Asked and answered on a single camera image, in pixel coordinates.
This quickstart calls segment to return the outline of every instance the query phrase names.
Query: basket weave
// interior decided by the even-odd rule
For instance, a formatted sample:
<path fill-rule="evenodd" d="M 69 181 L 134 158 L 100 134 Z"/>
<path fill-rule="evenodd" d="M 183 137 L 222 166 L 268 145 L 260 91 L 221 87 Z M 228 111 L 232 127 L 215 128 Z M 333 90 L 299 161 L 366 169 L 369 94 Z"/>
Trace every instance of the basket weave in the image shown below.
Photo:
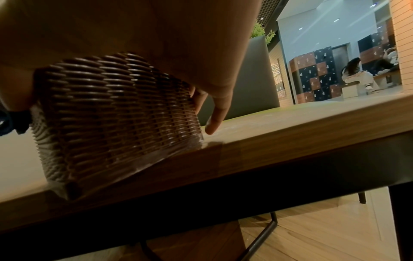
<path fill-rule="evenodd" d="M 32 130 L 44 174 L 75 199 L 200 144 L 188 84 L 118 53 L 37 70 Z"/>

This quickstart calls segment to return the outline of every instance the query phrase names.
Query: green plant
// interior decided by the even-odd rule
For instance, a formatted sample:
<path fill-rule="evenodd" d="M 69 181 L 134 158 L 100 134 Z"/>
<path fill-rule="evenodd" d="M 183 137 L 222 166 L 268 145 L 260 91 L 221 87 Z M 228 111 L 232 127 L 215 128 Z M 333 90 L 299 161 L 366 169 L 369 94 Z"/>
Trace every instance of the green plant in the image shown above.
<path fill-rule="evenodd" d="M 258 20 L 255 22 L 253 31 L 251 33 L 250 38 L 258 37 L 258 36 L 265 36 L 265 42 L 269 44 L 272 40 L 272 38 L 275 36 L 275 32 L 271 30 L 267 35 L 265 35 L 265 30 L 264 26 L 258 22 Z"/>

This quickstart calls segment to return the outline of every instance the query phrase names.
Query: perforated ceiling panel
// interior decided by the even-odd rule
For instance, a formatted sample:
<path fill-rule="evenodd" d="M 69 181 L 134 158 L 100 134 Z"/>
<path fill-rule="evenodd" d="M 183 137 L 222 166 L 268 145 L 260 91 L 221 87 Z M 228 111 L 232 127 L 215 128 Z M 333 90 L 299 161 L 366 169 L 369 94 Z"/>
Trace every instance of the perforated ceiling panel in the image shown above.
<path fill-rule="evenodd" d="M 274 11 L 275 7 L 277 6 L 280 0 L 263 0 L 261 9 L 258 14 L 258 21 L 262 25 L 266 25 L 269 18 L 271 17 L 272 12 Z"/>

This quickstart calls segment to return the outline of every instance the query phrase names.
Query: black table frame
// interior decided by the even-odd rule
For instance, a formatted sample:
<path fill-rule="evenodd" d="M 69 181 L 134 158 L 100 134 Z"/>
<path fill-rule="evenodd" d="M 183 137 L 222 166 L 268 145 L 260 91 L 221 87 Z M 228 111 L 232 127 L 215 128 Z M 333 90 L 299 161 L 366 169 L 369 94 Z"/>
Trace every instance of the black table frame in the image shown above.
<path fill-rule="evenodd" d="M 21 227 L 0 246 L 5 260 L 55 260 L 389 186 L 401 260 L 411 261 L 412 181 L 406 132 Z"/>

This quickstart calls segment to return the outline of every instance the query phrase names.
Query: human hand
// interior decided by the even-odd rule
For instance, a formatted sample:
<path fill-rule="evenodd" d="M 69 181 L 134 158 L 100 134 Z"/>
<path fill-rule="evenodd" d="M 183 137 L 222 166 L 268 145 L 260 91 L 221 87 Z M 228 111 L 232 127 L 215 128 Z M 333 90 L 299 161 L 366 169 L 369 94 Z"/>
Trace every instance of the human hand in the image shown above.
<path fill-rule="evenodd" d="M 197 91 L 226 116 L 261 0 L 4 0 L 0 6 L 0 99 L 21 111 L 34 102 L 35 68 L 64 58 L 131 51 Z"/>

